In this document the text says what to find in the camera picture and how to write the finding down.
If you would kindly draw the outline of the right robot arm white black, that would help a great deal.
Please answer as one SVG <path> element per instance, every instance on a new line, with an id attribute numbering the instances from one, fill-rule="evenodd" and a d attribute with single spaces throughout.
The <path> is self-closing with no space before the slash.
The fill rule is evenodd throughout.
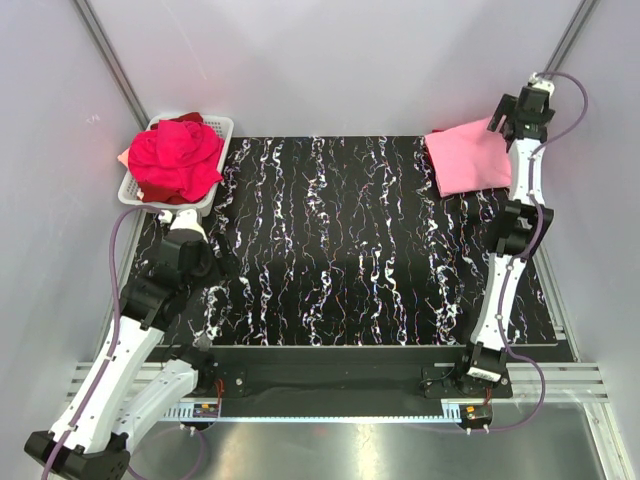
<path id="1" fill-rule="evenodd" d="M 455 387 L 466 396 L 508 383 L 507 331 L 516 290 L 554 218 L 541 188 L 553 91 L 552 82 L 531 78 L 517 96 L 503 95 L 488 125 L 505 141 L 511 185 L 489 230 L 489 274 L 479 318 L 453 374 Z"/>

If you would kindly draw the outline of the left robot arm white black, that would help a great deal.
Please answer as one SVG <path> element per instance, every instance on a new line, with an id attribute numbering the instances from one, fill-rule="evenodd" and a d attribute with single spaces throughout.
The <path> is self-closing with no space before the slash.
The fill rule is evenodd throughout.
<path id="1" fill-rule="evenodd" d="M 188 229 L 165 236 L 155 263 L 120 291 L 108 336 L 71 403 L 52 427 L 26 440 L 24 451 L 44 478 L 122 478 L 139 441 L 174 404 L 221 387 L 213 353 L 183 345 L 142 391 L 127 396 L 193 290 L 238 273 L 223 235 L 213 243 Z"/>

